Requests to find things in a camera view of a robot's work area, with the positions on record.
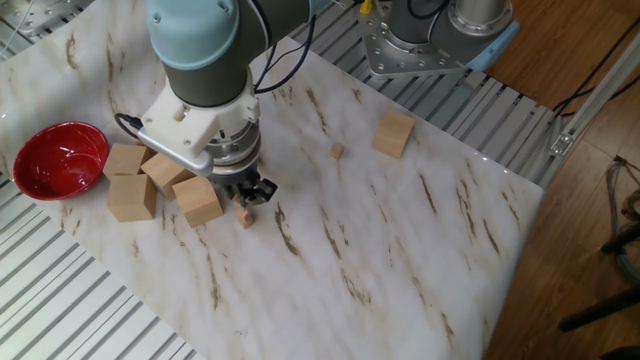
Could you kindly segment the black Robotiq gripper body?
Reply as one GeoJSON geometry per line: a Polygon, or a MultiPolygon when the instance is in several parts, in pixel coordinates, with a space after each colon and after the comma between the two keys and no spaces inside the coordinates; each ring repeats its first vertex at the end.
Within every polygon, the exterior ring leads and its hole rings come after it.
{"type": "Polygon", "coordinates": [[[239,188],[255,187],[260,179],[256,162],[245,165],[215,166],[209,174],[209,180],[215,184],[239,188]]]}

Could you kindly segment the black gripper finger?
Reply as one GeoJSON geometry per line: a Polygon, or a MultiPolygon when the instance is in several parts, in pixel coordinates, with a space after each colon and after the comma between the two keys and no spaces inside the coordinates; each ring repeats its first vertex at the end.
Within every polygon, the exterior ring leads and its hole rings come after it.
{"type": "Polygon", "coordinates": [[[235,201],[243,208],[253,204],[254,187],[249,184],[234,184],[231,186],[235,201]]]}
{"type": "Polygon", "coordinates": [[[278,186],[267,178],[259,179],[251,189],[251,203],[253,205],[260,205],[268,203],[278,186]]]}

